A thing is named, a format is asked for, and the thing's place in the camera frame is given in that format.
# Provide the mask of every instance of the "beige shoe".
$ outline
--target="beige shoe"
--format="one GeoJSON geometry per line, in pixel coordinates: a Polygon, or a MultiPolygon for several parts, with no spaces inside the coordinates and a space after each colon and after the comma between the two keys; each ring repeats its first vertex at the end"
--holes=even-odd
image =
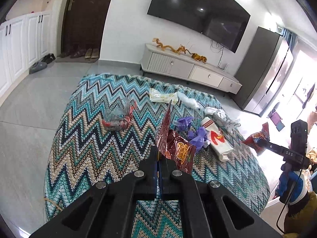
{"type": "Polygon", "coordinates": [[[91,54],[91,59],[95,59],[99,57],[99,48],[94,48],[93,53],[91,54]]]}
{"type": "Polygon", "coordinates": [[[93,50],[89,48],[85,54],[85,59],[90,59],[92,53],[93,53],[93,50]]]}

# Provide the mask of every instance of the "gray refrigerator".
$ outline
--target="gray refrigerator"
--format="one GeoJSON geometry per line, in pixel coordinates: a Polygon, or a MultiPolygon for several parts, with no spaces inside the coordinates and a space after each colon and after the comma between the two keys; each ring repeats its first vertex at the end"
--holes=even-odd
{"type": "Polygon", "coordinates": [[[242,84],[232,98],[245,111],[262,116],[293,61],[288,44],[280,34],[258,27],[253,41],[235,74],[242,84]]]}

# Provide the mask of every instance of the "tv screen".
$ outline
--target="tv screen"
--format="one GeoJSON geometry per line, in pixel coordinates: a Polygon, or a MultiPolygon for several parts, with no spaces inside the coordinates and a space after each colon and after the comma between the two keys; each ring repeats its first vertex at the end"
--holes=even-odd
{"type": "Polygon", "coordinates": [[[234,0],[152,0],[147,14],[198,31],[234,53],[250,18],[234,0]]]}

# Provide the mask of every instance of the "chevron pattern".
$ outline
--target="chevron pattern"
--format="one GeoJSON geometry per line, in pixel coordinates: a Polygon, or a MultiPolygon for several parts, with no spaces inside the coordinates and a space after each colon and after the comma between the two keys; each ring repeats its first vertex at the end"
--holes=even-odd
{"type": "MultiPolygon", "coordinates": [[[[162,93],[180,91],[205,107],[223,109],[211,94],[142,76],[84,77],[72,94],[53,139],[45,175],[47,198],[65,208],[96,182],[120,181],[138,168],[155,143],[156,129],[167,108],[165,103],[150,102],[151,87],[162,93]],[[129,128],[106,131],[101,123],[105,109],[122,106],[121,99],[127,95],[137,104],[129,128]]],[[[184,116],[194,117],[193,130],[204,118],[203,112],[185,107],[179,101],[172,107],[171,120],[184,116]]],[[[194,158],[192,176],[202,182],[220,181],[259,215],[270,195],[267,180],[250,148],[241,143],[243,137],[239,131],[234,129],[233,135],[223,131],[235,149],[229,154],[230,161],[222,163],[209,148],[202,149],[194,158]]],[[[49,202],[45,203],[45,211],[47,220],[58,214],[49,202]]],[[[182,237],[178,203],[158,198],[153,202],[138,202],[132,237],[182,237]]]]}

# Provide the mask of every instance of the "metal bolt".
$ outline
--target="metal bolt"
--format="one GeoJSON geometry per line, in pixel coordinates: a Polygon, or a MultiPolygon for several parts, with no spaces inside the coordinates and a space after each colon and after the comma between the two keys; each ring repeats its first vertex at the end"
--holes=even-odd
{"type": "Polygon", "coordinates": [[[99,181],[96,183],[98,189],[103,189],[107,184],[104,181],[99,181]]]}
{"type": "Polygon", "coordinates": [[[212,181],[210,181],[209,184],[213,188],[218,188],[220,186],[220,182],[218,182],[217,180],[212,180],[212,181]]]}
{"type": "Polygon", "coordinates": [[[182,171],[180,171],[180,170],[174,170],[174,171],[172,171],[172,175],[174,175],[174,176],[181,176],[183,173],[182,173],[182,171]]]}
{"type": "Polygon", "coordinates": [[[135,171],[135,172],[134,172],[134,176],[136,176],[136,177],[142,177],[142,176],[144,176],[144,172],[141,171],[141,170],[135,171]]]}

